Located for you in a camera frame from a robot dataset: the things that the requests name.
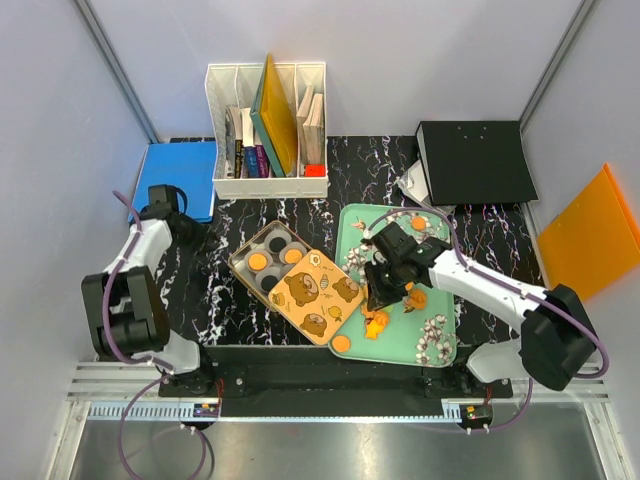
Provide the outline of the bear print tin lid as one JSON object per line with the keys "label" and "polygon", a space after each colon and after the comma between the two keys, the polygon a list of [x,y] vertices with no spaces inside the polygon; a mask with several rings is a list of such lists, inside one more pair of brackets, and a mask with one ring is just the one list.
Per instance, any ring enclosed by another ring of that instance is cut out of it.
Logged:
{"label": "bear print tin lid", "polygon": [[310,250],[269,292],[271,305],[314,345],[327,345],[360,306],[358,283],[319,250]]}

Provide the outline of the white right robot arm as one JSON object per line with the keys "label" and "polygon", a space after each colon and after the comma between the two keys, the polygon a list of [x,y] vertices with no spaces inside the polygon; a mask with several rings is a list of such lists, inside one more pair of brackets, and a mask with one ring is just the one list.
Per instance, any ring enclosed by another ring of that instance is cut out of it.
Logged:
{"label": "white right robot arm", "polygon": [[473,262],[453,242],[419,242],[396,223],[365,233],[362,242],[376,254],[365,265],[369,309],[396,304],[407,284],[422,284],[473,303],[516,332],[514,340],[474,348],[454,371],[463,395],[522,377],[562,391],[601,345],[579,297],[565,285],[548,290],[508,278]]}

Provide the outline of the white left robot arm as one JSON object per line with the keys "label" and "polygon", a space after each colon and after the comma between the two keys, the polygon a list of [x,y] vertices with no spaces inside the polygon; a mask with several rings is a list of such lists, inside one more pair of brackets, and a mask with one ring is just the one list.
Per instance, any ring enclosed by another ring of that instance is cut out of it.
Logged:
{"label": "white left robot arm", "polygon": [[101,272],[84,277],[81,293],[92,346],[102,358],[149,364],[196,396],[215,386],[216,372],[204,347],[170,327],[154,274],[170,247],[202,246],[204,227],[186,214],[186,194],[173,185],[148,188],[148,204],[127,207],[128,237]]}

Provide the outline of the round dotted orange biscuit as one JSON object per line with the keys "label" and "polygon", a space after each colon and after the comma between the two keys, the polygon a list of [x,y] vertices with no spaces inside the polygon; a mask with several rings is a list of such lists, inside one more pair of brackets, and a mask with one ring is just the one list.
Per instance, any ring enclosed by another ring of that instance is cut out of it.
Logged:
{"label": "round dotted orange biscuit", "polygon": [[270,265],[270,258],[265,253],[251,253],[247,265],[251,271],[260,272]]}

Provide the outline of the black sandwich cookie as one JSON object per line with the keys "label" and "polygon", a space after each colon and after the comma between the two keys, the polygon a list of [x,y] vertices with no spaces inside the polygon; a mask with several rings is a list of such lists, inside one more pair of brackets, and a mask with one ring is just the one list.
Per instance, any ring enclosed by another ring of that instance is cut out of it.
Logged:
{"label": "black sandwich cookie", "polygon": [[263,291],[269,292],[277,285],[279,277],[272,273],[266,273],[264,276],[256,278],[256,280]]}

